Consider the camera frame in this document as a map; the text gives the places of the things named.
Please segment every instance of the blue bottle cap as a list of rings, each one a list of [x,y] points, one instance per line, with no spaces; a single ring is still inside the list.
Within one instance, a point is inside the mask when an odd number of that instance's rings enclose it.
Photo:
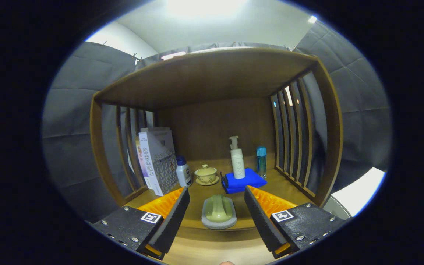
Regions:
[[[264,146],[259,146],[259,147],[256,149],[256,155],[257,155],[257,156],[266,156],[266,147],[264,147]]]
[[[178,166],[184,166],[186,164],[184,156],[177,156],[176,161],[178,161]]]

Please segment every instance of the white book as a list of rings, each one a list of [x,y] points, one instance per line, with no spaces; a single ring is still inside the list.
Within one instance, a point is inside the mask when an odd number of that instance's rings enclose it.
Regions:
[[[141,128],[140,132],[144,133],[145,131],[169,131],[168,127],[151,127],[151,128]]]
[[[163,196],[178,182],[171,130],[144,131],[138,137],[150,187],[156,195]]]
[[[140,164],[140,169],[143,174],[143,179],[145,180],[146,186],[148,188],[152,188],[150,184],[150,178],[148,177],[148,172],[146,171],[145,158],[143,158],[143,152],[140,147],[140,138],[138,136],[135,137],[135,148],[137,149],[138,162]]]

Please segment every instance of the green soap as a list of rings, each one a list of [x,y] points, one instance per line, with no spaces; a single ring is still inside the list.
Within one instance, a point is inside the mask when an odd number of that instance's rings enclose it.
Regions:
[[[214,223],[222,223],[232,218],[232,205],[222,194],[209,198],[205,205],[205,217]]]

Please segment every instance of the wooden shelf top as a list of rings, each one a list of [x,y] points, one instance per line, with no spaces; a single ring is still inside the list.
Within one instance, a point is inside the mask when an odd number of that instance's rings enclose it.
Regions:
[[[237,213],[237,224],[231,228],[228,228],[227,230],[243,230],[255,227],[253,219],[251,218],[251,215],[244,201],[244,193],[239,192],[226,194],[220,182],[211,186],[201,186],[195,183],[195,178],[196,177],[194,176],[194,182],[189,187],[191,201],[185,212],[181,227],[208,229],[202,224],[201,221],[202,206],[204,201],[214,194],[223,194],[233,200],[235,211]],[[266,181],[268,183],[260,188],[263,191],[272,193],[297,205],[311,202],[309,198],[301,193],[295,186],[293,186],[293,184],[291,184],[275,169],[268,170]],[[178,188],[180,188],[179,184],[177,184],[173,190]],[[153,190],[147,190],[126,205],[133,208],[138,208],[156,198],[159,198],[159,196],[155,195]]]
[[[217,101],[267,97],[318,59],[265,47],[192,52],[133,72],[98,92],[106,104],[155,111]]]

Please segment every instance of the soap dish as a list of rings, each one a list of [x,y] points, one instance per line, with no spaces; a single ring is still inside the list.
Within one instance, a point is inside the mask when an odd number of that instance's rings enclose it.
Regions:
[[[225,222],[213,222],[210,221],[207,217],[206,217],[206,205],[207,202],[212,199],[212,197],[206,199],[204,201],[204,205],[202,206],[202,224],[206,227],[206,228],[210,228],[210,229],[214,229],[214,230],[219,230],[219,229],[226,229],[226,228],[230,228],[232,226],[234,226],[237,223],[237,214],[235,212],[235,206],[233,205],[233,201],[230,198],[224,197],[226,200],[229,201],[230,206],[231,206],[231,213],[232,213],[232,217],[225,221]]]

